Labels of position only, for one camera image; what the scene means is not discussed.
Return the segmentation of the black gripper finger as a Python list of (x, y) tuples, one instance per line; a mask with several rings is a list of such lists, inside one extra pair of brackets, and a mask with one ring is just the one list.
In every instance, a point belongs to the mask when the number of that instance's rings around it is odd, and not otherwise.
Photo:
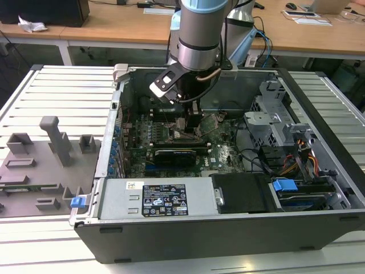
[(202, 113), (187, 114), (185, 117), (185, 132), (193, 133), (194, 130), (199, 126), (201, 119)]

